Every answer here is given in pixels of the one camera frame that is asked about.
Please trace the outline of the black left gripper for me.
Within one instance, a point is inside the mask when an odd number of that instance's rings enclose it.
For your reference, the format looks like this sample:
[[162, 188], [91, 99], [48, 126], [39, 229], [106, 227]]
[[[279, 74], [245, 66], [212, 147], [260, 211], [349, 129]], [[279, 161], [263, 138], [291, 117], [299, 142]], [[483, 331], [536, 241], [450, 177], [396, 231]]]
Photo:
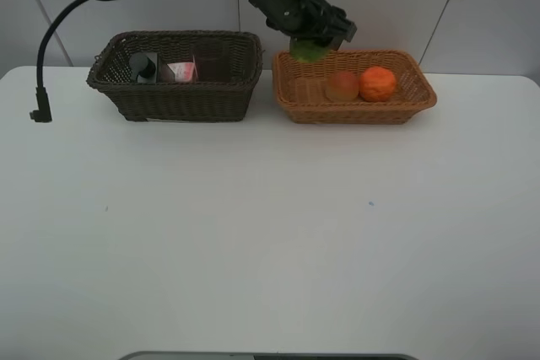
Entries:
[[267, 26], [292, 39], [314, 40], [328, 44], [330, 51], [340, 49], [356, 34], [355, 23], [346, 12], [327, 0], [249, 0], [267, 18]]

